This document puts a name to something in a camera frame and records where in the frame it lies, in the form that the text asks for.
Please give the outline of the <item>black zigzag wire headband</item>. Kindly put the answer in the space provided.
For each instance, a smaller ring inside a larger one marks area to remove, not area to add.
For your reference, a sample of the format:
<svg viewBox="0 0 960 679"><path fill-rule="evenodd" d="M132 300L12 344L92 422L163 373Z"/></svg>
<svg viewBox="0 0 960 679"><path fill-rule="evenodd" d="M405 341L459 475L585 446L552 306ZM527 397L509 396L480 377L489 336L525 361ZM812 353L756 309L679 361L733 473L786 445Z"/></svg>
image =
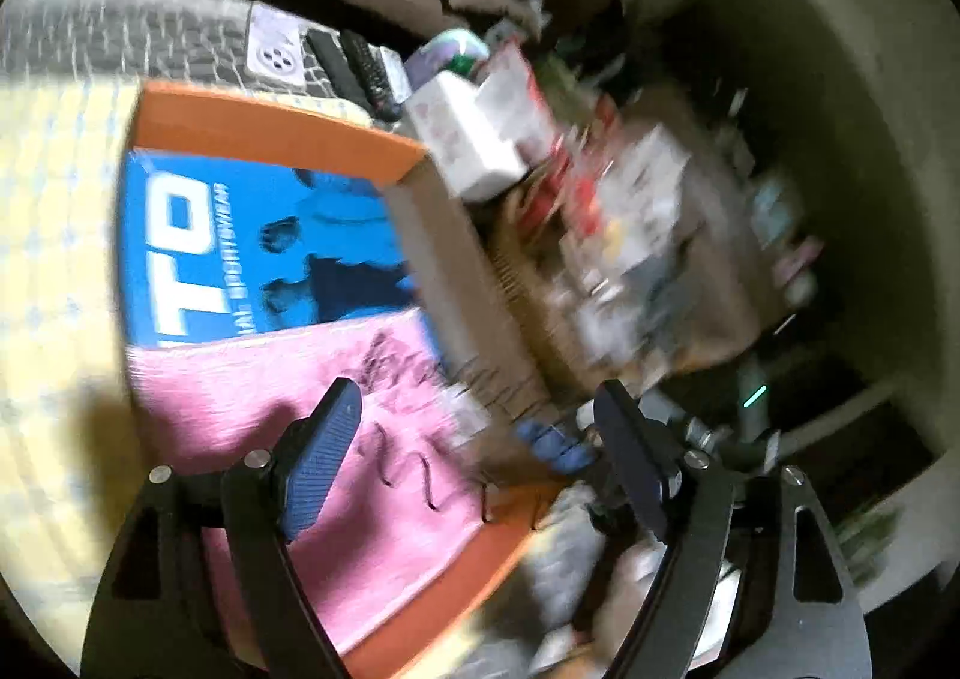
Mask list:
<svg viewBox="0 0 960 679"><path fill-rule="evenodd" d="M503 492L558 479L512 435L500 404L483 403L488 372L448 383L438 360L381 330L355 375L371 401L355 453L379 484L407 487L430 512L464 505L491 523Z"/></svg>

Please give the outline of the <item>white tissue box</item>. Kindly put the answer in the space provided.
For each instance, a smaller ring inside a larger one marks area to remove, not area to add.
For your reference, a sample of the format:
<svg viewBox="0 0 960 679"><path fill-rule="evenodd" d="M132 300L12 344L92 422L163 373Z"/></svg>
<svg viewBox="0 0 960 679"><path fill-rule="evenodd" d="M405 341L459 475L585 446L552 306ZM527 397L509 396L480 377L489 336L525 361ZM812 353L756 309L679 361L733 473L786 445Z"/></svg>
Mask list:
<svg viewBox="0 0 960 679"><path fill-rule="evenodd" d="M488 202L527 174L519 152L501 138L477 97L473 83L440 71L404 104L444 184L466 203Z"/></svg>

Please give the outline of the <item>wicker basket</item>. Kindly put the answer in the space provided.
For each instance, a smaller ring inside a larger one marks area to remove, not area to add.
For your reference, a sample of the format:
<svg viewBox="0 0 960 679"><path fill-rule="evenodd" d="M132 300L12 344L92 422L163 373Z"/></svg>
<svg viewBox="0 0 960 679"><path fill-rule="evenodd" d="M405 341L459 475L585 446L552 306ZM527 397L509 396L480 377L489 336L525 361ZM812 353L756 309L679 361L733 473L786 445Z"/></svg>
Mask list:
<svg viewBox="0 0 960 679"><path fill-rule="evenodd" d="M551 396L587 398L608 378L639 395L664 378L729 362L760 336L761 304L704 227L639 301L602 302L579 292L550 252L521 242L523 198L514 188L500 206L490 260Z"/></svg>

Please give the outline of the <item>purple game controller card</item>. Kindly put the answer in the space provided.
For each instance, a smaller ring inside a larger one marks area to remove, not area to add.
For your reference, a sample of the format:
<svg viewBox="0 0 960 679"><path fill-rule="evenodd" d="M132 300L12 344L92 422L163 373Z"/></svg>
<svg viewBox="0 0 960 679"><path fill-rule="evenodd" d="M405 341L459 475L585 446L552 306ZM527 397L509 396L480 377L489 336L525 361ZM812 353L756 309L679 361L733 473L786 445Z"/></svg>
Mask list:
<svg viewBox="0 0 960 679"><path fill-rule="evenodd" d="M329 78L309 46L311 31L337 37L327 26L267 3L252 3L245 25L245 73L281 91L332 97Z"/></svg>

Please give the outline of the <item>orange cardboard box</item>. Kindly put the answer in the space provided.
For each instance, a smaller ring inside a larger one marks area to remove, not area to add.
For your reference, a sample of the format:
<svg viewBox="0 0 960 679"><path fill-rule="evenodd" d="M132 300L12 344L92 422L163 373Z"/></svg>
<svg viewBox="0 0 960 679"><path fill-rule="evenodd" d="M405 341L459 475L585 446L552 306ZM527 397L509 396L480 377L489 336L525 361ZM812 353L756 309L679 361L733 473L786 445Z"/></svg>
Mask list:
<svg viewBox="0 0 960 679"><path fill-rule="evenodd" d="M117 280L153 456L270 448L339 378L363 416L291 546L358 677L398 677L516 569L560 479L514 434L547 393L462 205L418 143L151 81L122 167Z"/></svg>

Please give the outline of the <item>pink microfiber cloth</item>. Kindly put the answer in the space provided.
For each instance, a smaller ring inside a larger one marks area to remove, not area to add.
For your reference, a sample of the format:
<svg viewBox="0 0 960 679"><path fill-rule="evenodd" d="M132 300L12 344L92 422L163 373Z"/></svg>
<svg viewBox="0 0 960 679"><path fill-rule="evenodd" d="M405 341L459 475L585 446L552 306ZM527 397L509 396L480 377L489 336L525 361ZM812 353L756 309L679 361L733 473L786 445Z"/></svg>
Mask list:
<svg viewBox="0 0 960 679"><path fill-rule="evenodd" d="M342 653L433 583L482 526L480 487L418 310L174 347L132 346L149 440L182 474L275 455L280 536Z"/></svg>

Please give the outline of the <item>yellow checkered tablecloth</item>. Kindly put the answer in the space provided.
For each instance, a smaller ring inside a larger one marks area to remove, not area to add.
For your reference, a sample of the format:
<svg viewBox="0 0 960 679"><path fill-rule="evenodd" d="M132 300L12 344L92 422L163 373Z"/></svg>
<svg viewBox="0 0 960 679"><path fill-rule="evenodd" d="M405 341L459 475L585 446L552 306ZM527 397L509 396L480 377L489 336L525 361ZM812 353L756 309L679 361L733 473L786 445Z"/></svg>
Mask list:
<svg viewBox="0 0 960 679"><path fill-rule="evenodd" d="M117 280L146 83L2 91L3 580L86 677L358 677L288 544L153 531L174 470L146 443Z"/></svg>

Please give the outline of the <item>black remote control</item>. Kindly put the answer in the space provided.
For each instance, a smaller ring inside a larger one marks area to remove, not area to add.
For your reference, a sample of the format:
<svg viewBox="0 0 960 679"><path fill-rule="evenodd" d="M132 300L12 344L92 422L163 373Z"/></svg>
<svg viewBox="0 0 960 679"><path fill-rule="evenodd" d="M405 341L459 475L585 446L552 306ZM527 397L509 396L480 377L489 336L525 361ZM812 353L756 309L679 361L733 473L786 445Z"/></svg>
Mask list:
<svg viewBox="0 0 960 679"><path fill-rule="evenodd" d="M381 122L395 124L402 119L386 67L361 35L342 31L334 37L327 31L309 29L306 42L338 96Z"/></svg>

